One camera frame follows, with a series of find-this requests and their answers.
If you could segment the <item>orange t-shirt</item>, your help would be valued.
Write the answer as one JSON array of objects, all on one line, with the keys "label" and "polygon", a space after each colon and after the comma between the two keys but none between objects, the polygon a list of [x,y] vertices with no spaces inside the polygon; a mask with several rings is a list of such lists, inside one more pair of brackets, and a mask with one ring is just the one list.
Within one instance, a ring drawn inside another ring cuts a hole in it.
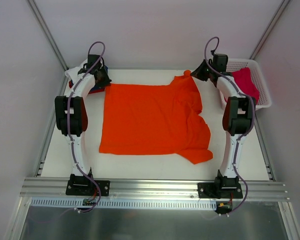
[{"label": "orange t-shirt", "polygon": [[202,110],[190,70],[168,85],[111,84],[105,89],[99,152],[177,154],[194,165],[209,161],[211,131]]}]

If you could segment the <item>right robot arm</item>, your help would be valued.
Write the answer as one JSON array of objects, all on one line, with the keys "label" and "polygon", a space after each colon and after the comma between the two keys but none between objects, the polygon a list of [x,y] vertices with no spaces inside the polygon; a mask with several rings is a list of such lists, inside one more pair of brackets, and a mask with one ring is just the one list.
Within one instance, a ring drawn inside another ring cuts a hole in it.
[{"label": "right robot arm", "polygon": [[239,174],[240,156],[247,135],[255,120],[255,102],[243,93],[227,72],[228,56],[214,53],[211,59],[204,59],[190,75],[200,81],[211,81],[227,98],[222,117],[222,127],[226,134],[223,160],[214,182],[197,184],[201,199],[242,199],[243,193]]}]

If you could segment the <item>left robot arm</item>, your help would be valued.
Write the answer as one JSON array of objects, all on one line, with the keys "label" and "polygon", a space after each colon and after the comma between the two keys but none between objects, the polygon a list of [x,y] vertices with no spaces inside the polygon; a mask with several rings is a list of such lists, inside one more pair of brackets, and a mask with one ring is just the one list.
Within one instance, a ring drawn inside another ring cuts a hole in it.
[{"label": "left robot arm", "polygon": [[66,195],[88,196],[97,193],[92,181],[92,164],[85,144],[88,115],[85,99],[94,88],[104,88],[111,80],[101,55],[89,54],[80,65],[65,71],[70,79],[69,91],[54,99],[56,127],[65,136],[72,156]]}]

